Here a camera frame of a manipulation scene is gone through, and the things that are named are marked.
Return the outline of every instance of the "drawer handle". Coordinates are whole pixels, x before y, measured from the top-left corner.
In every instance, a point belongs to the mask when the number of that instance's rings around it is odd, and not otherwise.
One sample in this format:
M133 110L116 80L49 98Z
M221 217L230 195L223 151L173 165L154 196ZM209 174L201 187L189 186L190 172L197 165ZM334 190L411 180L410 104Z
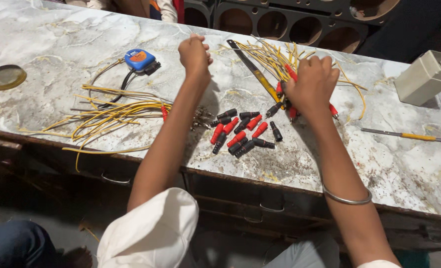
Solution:
M271 209L271 208L264 207L264 206L262 206L262 202L260 202L260 207L263 208L263 210L265 210L265 211L275 212L275 213L283 212L285 210L284 206L282 206L282 209Z
M116 181L116 180L108 179L107 177L105 177L105 172L104 171L101 173L101 177L104 178L107 181L114 182L114 183L119 183L119 184L129 184L129 182L131 181L131 179L129 179L127 182L121 182L121 181Z
M250 223L261 223L263 222L263 216L260 218L260 220L252 219L249 217L244 216L244 219Z

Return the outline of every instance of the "gray marble surface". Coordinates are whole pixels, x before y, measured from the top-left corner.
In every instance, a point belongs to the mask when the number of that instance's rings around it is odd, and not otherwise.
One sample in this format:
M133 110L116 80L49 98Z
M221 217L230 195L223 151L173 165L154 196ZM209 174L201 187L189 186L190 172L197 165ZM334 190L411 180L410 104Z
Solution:
M63 119L61 112L83 107L80 98L73 96L87 94L81 84L132 48L152 53L162 67L149 77L136 77L129 89L173 100L184 79L177 46L190 33L206 36L214 58L212 83L201 104L214 114L231 108L265 114L274 104L271 97L233 51L219 47L227 39L255 41L252 37L38 0L0 0L0 66L17 64L28 74L17 88L0 92L0 131L41 130ZM408 64L323 50L317 55L331 55L352 81L369 88L363 91L367 109L361 120L362 102L354 87L339 83L331 102L340 113L338 131L373 201L441 215L441 143L360 131L366 127L441 137L441 93L426 107L405 104L399 101L393 80ZM125 64L116 66L96 84L117 88L127 71ZM266 77L276 85L270 74ZM224 146L213 155L209 143L213 130L196 129L189 136L184 165L321 192L318 154L306 122L300 118L290 125L283 112L272 120L284 137L275 150L255 148L237 160ZM104 135L88 147L122 150L150 144L161 125L160 119L146 119L141 125ZM74 127L66 125L56 131L68 134ZM77 144L61 137L36 137ZM270 129L262 138L274 140ZM139 158L145 154L129 153Z

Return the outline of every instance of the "fist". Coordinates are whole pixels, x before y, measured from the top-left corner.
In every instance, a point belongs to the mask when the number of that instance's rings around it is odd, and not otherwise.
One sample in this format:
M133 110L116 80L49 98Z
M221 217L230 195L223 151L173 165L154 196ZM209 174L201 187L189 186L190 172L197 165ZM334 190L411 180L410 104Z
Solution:
M211 54L207 52L209 45L203 44L204 36L192 33L189 39L181 42L178 47L181 64L186 69L186 76L209 76L207 67L212 63Z
M331 57L320 60L313 56L310 60L302 59L298 66L298 80L290 79L285 94L292 105L310 122L315 117L327 115L331 117L331 94L340 76L339 69L331 68Z

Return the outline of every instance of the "blue tape measure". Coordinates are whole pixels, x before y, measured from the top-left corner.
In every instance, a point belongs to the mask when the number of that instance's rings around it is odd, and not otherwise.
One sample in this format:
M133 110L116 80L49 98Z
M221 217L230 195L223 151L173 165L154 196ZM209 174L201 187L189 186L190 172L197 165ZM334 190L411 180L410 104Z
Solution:
M161 64L156 62L156 58L153 55L139 48L126 52L125 62L136 71L143 71L145 69L152 70L150 73L146 70L147 75L150 75L161 67Z

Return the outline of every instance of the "person's knee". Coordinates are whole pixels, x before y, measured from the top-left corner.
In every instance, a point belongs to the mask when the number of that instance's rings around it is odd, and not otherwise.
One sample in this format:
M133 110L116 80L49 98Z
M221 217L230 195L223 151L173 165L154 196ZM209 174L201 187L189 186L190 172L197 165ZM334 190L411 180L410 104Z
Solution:
M306 244L314 248L326 248L333 252L339 252L339 247L332 235L327 232L316 232L300 237L296 243Z
M45 237L45 230L37 223L25 220L13 220L0 226L0 238L3 241L25 244Z

